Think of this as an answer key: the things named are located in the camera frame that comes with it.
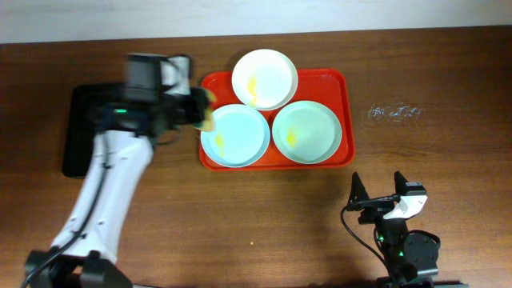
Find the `light blue plate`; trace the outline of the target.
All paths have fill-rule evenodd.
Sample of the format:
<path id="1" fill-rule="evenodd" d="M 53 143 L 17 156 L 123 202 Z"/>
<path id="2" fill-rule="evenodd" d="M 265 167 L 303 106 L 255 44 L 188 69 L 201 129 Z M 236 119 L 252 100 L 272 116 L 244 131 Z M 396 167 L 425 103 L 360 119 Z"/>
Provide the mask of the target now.
<path id="1" fill-rule="evenodd" d="M 201 146 L 216 164 L 242 168 L 259 160 L 270 144 L 270 127 L 263 115 L 242 104 L 229 104 L 213 114 L 214 129 L 201 132 Z"/>

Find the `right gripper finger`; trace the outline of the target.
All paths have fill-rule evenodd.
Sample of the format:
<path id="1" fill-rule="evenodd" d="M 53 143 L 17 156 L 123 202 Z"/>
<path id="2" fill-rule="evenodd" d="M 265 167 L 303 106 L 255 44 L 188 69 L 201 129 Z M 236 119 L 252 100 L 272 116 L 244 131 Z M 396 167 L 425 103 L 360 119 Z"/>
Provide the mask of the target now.
<path id="1" fill-rule="evenodd" d="M 358 173 L 353 172 L 351 178 L 350 196 L 347 204 L 353 205 L 356 202 L 364 202 L 369 199 L 369 195 L 366 192 L 366 188 L 362 184 L 362 180 L 360 179 Z"/>
<path id="2" fill-rule="evenodd" d="M 398 170 L 394 173 L 394 187 L 397 195 L 405 196 L 408 192 L 407 180 Z"/>

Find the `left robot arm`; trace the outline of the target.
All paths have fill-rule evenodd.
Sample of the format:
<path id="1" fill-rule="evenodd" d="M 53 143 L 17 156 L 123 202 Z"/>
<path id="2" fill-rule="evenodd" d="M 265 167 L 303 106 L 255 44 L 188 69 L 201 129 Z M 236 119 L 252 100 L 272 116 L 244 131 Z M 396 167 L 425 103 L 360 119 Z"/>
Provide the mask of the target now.
<path id="1" fill-rule="evenodd" d="M 90 112 L 94 148 L 80 194 L 50 249 L 30 252 L 24 287 L 132 287 L 116 266 L 118 245 L 158 138 L 183 125 L 213 127 L 216 97 L 204 88 L 101 90 L 111 95 Z"/>

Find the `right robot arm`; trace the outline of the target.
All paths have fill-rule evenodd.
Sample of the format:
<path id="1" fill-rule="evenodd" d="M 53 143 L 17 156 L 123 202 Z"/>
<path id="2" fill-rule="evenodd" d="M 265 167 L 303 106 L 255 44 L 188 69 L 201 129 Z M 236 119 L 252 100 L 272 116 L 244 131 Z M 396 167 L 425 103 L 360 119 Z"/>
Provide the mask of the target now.
<path id="1" fill-rule="evenodd" d="M 427 200 L 427 191 L 420 182 L 408 181 L 400 172 L 394 173 L 395 193 L 371 198 L 358 173 L 351 177 L 350 196 L 340 213 L 346 231 L 374 254 L 386 268 L 387 276 L 378 278 L 377 287 L 465 287 L 462 282 L 435 282 L 437 260 L 441 248 L 439 236 L 424 230 L 411 230 L 406 221 L 418 215 Z M 374 225 L 372 248 L 346 223 L 346 212 L 359 212 L 358 223 Z"/>

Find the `green yellow sponge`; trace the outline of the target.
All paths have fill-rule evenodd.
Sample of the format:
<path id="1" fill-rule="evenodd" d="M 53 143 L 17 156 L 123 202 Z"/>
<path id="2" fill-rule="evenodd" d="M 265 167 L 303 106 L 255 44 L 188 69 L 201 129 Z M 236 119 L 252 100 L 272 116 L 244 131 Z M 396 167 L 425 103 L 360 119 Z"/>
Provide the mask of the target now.
<path id="1" fill-rule="evenodd" d="M 201 122 L 195 123 L 194 127 L 200 131 L 211 132 L 214 130 L 212 105 L 216 103 L 217 98 L 213 92 L 207 89 L 198 88 L 197 92 L 207 100 L 207 104 L 204 109 L 204 119 Z"/>

